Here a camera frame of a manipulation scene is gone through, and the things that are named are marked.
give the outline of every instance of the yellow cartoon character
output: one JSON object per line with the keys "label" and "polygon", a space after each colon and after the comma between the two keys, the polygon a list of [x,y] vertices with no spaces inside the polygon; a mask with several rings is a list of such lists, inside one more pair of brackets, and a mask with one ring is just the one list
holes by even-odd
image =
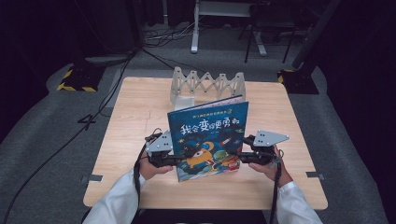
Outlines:
{"label": "yellow cartoon character", "polygon": [[192,169],[195,167],[202,167],[213,163],[213,156],[210,150],[212,150],[215,145],[212,142],[202,143],[201,149],[199,149],[195,154],[186,159],[187,164]]}

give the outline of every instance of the white desk frame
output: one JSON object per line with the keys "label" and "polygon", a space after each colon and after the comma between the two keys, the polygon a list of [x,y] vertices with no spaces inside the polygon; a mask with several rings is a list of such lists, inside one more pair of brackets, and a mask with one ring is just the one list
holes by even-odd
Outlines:
{"label": "white desk frame", "polygon": [[[228,17],[250,17],[248,9],[250,3],[230,2],[206,2],[195,0],[194,31],[192,35],[191,53],[198,52],[199,16],[228,16]],[[261,39],[261,32],[254,34],[261,56],[267,56]]]}

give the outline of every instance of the zigzag metal holder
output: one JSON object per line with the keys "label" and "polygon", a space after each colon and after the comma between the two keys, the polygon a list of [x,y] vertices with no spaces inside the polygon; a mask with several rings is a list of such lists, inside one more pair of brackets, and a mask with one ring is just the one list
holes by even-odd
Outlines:
{"label": "zigzag metal holder", "polygon": [[174,110],[195,105],[195,93],[198,89],[203,92],[214,89],[217,100],[236,95],[242,95],[243,100],[246,100],[245,78],[241,72],[231,80],[228,80],[225,74],[219,74],[219,77],[214,79],[209,73],[198,77],[196,71],[190,71],[185,76],[180,67],[175,67],[170,92]]}

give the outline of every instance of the blue book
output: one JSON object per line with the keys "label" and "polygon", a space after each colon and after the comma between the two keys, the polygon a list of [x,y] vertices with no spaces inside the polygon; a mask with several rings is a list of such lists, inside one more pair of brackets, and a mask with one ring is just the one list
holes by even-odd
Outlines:
{"label": "blue book", "polygon": [[178,181],[238,170],[247,115],[242,96],[168,113],[174,154],[187,158],[177,166]]}

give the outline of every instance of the chair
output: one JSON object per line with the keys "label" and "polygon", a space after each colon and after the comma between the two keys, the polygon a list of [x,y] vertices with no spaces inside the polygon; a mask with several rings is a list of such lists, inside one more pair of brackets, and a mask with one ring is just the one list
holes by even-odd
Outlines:
{"label": "chair", "polygon": [[291,32],[289,43],[287,45],[288,47],[286,49],[282,63],[286,61],[290,49],[291,40],[293,39],[294,33],[296,31],[296,23],[294,22],[293,17],[290,15],[288,5],[285,1],[259,0],[255,5],[250,6],[249,24],[243,29],[241,35],[238,38],[240,39],[248,26],[250,26],[245,63],[248,61],[251,38],[253,37],[253,32],[255,31],[278,32],[278,35],[282,32]]}

